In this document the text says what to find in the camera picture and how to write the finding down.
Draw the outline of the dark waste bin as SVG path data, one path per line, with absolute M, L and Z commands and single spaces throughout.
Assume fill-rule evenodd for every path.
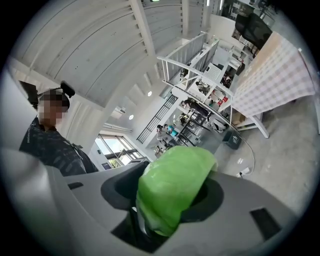
M 233 130 L 229 130 L 224 135 L 222 142 L 232 150 L 237 150 L 240 147 L 242 138 Z

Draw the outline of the white black-strapped bag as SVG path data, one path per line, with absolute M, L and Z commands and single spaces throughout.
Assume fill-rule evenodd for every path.
M 221 134 L 229 127 L 228 124 L 222 123 L 220 120 L 212 117 L 211 115 L 208 115 L 206 119 L 209 123 L 209 126 L 217 133 Z

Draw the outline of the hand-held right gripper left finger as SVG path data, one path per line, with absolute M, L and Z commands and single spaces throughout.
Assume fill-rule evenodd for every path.
M 50 184 L 71 233 L 74 256 L 150 256 L 150 239 L 138 222 L 138 180 L 148 161 L 63 177 Z

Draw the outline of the green ball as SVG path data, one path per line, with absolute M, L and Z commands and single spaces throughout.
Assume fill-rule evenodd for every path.
M 138 180 L 136 193 L 136 209 L 148 228 L 170 237 L 216 164 L 210 151 L 181 145 L 150 163 Z

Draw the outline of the black metal railing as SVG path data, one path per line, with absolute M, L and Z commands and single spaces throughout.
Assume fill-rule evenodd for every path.
M 152 117 L 149 123 L 144 127 L 142 132 L 137 137 L 137 141 L 143 144 L 152 131 L 160 124 L 160 121 L 166 115 L 166 113 L 171 109 L 174 103 L 177 101 L 177 97 L 173 94 L 165 101 L 165 103 L 160 107 L 160 109 L 156 112 L 156 114 Z

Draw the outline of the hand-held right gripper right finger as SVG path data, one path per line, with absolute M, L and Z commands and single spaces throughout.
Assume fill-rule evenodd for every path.
M 182 212 L 164 256 L 266 256 L 296 221 L 291 209 L 259 185 L 217 172 Z

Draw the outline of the white metal shelf rack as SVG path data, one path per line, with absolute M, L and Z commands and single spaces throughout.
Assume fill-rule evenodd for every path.
M 162 63 L 163 82 L 172 91 L 179 92 L 184 100 L 194 99 L 216 119 L 231 125 L 232 114 L 224 116 L 223 113 L 230 107 L 234 95 L 226 81 L 233 67 L 233 52 L 221 48 L 220 42 L 202 31 L 167 56 L 157 59 Z M 209 63 L 222 70 L 216 80 L 207 75 Z

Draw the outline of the white perforated crate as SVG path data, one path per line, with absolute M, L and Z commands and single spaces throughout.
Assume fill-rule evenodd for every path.
M 212 79 L 212 80 L 216 80 L 220 73 L 222 72 L 222 70 L 220 68 L 218 68 L 216 65 L 209 63 L 208 65 L 208 70 L 207 70 L 207 75 Z

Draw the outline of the large window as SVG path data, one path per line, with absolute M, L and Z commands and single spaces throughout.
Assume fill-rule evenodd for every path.
M 123 136 L 99 134 L 95 144 L 111 168 L 126 166 L 143 158 L 143 155 Z

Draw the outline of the person's dark patterned jacket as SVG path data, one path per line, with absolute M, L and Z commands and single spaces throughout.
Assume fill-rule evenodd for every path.
M 19 150 L 57 168 L 64 177 L 99 171 L 80 146 L 61 136 L 55 127 L 45 130 L 38 118 L 30 124 Z

